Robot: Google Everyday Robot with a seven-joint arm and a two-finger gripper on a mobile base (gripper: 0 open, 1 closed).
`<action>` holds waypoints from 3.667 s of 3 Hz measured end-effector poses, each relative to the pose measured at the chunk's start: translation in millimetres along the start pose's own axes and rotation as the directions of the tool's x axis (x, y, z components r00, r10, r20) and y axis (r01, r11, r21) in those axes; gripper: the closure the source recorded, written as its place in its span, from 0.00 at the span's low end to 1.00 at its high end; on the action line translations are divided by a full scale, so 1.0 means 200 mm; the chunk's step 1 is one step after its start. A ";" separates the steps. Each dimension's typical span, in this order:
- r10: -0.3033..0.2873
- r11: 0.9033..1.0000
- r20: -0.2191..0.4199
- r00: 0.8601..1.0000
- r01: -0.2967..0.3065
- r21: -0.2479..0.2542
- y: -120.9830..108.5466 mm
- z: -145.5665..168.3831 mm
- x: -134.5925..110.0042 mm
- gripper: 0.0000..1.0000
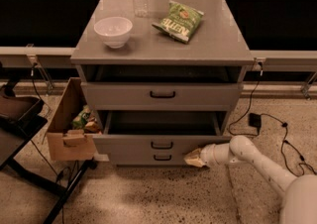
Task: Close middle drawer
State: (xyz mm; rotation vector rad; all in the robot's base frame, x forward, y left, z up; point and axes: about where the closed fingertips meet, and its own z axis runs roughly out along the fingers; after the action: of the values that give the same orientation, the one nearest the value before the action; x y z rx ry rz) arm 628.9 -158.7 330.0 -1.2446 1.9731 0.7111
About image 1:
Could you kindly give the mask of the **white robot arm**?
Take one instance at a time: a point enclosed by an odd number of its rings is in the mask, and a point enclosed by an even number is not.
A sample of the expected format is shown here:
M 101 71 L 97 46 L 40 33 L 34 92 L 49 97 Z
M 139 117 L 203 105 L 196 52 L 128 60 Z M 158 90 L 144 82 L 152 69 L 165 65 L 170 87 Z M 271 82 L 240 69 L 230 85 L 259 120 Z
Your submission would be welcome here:
M 248 163 L 282 198 L 279 224 L 317 224 L 317 176 L 292 174 L 263 155 L 245 136 L 195 149 L 184 161 L 198 168 Z

